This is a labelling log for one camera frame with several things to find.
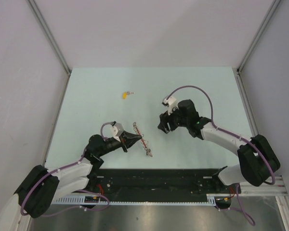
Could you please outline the red handled metal key holder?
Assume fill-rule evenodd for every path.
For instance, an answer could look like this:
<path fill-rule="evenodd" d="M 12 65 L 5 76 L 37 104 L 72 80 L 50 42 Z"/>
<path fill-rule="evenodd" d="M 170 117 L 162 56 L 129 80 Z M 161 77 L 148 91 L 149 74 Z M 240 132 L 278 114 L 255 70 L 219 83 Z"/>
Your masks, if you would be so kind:
<path fill-rule="evenodd" d="M 133 129 L 134 129 L 134 131 L 135 131 L 135 133 L 137 134 L 137 135 L 140 135 L 141 136 L 141 144 L 142 144 L 142 146 L 143 146 L 143 149 L 144 149 L 144 151 L 145 151 L 145 154 L 146 154 L 146 156 L 149 156 L 149 157 L 152 157 L 153 155 L 152 155 L 152 152 L 151 152 L 151 149 L 149 148 L 149 146 L 148 146 L 148 142 L 144 139 L 144 135 L 143 135 L 143 133 L 139 130 L 139 127 L 138 127 L 138 125 L 137 125 L 137 123 L 136 122 L 133 122 Z"/>

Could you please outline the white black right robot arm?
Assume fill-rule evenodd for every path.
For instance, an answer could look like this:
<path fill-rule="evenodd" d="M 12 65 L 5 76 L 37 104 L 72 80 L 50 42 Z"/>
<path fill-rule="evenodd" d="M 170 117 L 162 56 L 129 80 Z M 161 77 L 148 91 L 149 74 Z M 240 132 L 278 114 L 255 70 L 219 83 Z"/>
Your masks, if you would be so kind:
<path fill-rule="evenodd" d="M 253 186 L 268 184 L 268 178 L 280 169 L 280 162 L 267 138 L 263 135 L 245 138 L 214 125 L 213 120 L 199 116 L 191 100 L 177 101 L 174 97 L 163 100 L 168 109 L 159 116 L 158 129 L 164 133 L 186 128 L 193 138 L 213 142 L 235 154 L 239 163 L 222 167 L 214 175 L 213 189 L 224 193 L 230 185 L 248 182 Z"/>

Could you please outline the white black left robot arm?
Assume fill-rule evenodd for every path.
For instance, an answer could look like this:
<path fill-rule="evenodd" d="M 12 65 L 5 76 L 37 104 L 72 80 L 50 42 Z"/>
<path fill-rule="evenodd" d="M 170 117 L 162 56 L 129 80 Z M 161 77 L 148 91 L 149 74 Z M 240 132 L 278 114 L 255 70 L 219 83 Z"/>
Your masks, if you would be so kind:
<path fill-rule="evenodd" d="M 15 191 L 20 214 L 38 218 L 60 197 L 80 190 L 94 191 L 97 181 L 89 175 L 103 164 L 101 157 L 117 149 L 126 153 L 141 138 L 126 131 L 117 138 L 103 139 L 101 135 L 92 135 L 80 160 L 53 170 L 42 165 L 33 167 Z"/>

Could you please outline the key with yellow tag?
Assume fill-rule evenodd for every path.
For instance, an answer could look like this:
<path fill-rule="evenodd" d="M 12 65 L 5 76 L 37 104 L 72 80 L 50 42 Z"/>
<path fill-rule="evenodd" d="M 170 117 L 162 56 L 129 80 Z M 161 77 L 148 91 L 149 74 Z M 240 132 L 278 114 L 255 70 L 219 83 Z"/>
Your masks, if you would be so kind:
<path fill-rule="evenodd" d="M 134 92 L 131 92 L 131 91 L 125 91 L 125 92 L 123 92 L 123 94 L 122 94 L 122 99 L 127 99 L 127 97 L 129 96 L 129 95 L 132 95 L 132 94 L 134 94 Z"/>

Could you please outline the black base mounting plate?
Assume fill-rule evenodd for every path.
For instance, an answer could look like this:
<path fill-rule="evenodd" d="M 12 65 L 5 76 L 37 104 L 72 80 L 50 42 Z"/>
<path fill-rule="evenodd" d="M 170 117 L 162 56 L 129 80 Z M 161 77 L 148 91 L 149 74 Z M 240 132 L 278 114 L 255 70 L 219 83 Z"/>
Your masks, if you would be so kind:
<path fill-rule="evenodd" d="M 196 194 L 233 193 L 236 185 L 225 186 L 217 169 L 99 169 L 88 175 L 85 190 L 104 193 L 128 190 L 186 190 Z"/>

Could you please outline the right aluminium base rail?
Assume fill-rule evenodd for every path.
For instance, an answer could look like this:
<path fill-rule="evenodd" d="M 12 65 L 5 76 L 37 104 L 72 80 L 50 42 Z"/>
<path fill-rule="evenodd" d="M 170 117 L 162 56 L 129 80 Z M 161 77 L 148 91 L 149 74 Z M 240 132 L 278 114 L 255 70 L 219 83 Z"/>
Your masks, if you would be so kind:
<path fill-rule="evenodd" d="M 241 192 L 248 196 L 281 196 L 287 195 L 287 189 L 285 187 L 282 176 L 275 177 L 275 184 L 268 185 L 263 183 L 256 187 L 248 182 L 240 183 Z"/>

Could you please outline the left aluminium frame post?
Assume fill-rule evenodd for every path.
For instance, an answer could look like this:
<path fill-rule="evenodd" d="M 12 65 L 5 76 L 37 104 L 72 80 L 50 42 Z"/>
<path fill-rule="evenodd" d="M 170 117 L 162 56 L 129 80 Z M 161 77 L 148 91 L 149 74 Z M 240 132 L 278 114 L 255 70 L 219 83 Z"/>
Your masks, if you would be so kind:
<path fill-rule="evenodd" d="M 37 3 L 35 0 L 26 0 L 26 3 L 28 4 L 30 10 L 32 11 L 36 21 L 38 22 L 42 32 L 44 33 L 47 41 L 49 42 L 50 47 L 52 48 L 54 54 L 56 55 L 60 65 L 62 66 L 62 68 L 64 69 L 64 71 L 66 72 L 66 74 L 68 76 L 70 76 L 71 74 L 71 69 L 67 64 L 67 61 L 61 51 L 61 49 L 59 48 L 58 43 L 56 42 L 55 37 L 53 36 L 41 10 L 39 9 Z"/>

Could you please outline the aluminium frame post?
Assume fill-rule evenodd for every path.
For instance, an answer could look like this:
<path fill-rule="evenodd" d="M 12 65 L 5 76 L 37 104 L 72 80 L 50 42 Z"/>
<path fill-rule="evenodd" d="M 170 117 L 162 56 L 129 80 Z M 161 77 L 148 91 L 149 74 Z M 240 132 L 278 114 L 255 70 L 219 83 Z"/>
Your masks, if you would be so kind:
<path fill-rule="evenodd" d="M 68 76 L 70 76 L 71 74 L 71 69 L 67 64 L 67 61 L 61 51 L 61 49 L 59 48 L 58 43 L 56 42 L 55 37 L 53 36 L 41 10 L 39 9 L 37 3 L 35 0 L 26 0 L 26 3 L 28 4 L 30 10 L 32 11 L 36 21 L 38 22 L 42 32 L 44 33 L 47 41 L 49 42 L 50 47 L 52 48 L 54 54 L 56 55 L 60 65 L 62 66 L 62 68 L 64 69 L 64 71 L 66 72 L 66 74 Z"/>
<path fill-rule="evenodd" d="M 243 71 L 246 63 L 248 62 L 250 56 L 252 55 L 252 53 L 254 52 L 257 44 L 259 43 L 259 41 L 261 40 L 262 36 L 264 35 L 266 29 L 268 28 L 270 22 L 272 21 L 275 13 L 277 12 L 278 8 L 280 7 L 281 3 L 283 2 L 283 0 L 274 0 L 272 2 L 272 4 L 270 5 L 267 13 L 265 14 L 264 19 L 262 20 L 255 36 L 252 39 L 251 44 L 249 45 L 247 51 L 245 52 L 241 62 L 239 63 L 238 67 L 236 68 L 236 73 L 238 75 L 241 74 L 241 72 Z"/>

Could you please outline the right aluminium frame post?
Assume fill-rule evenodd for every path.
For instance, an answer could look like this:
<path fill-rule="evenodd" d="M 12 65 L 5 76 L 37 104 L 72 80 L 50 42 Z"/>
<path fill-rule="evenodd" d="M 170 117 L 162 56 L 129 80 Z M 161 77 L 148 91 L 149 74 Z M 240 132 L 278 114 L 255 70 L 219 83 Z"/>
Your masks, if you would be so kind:
<path fill-rule="evenodd" d="M 241 62 L 239 63 L 238 67 L 236 68 L 236 73 L 238 75 L 241 74 L 241 72 L 243 71 L 246 63 L 248 62 L 250 56 L 252 55 L 252 53 L 254 52 L 257 44 L 259 43 L 259 41 L 261 40 L 262 36 L 264 35 L 266 29 L 268 28 L 270 22 L 272 21 L 275 13 L 277 12 L 278 8 L 280 7 L 281 3 L 283 2 L 283 0 L 274 0 L 272 2 L 272 4 L 270 5 L 267 13 L 265 14 L 264 19 L 262 20 L 255 36 L 252 39 L 251 44 L 249 45 L 247 51 L 245 52 Z"/>

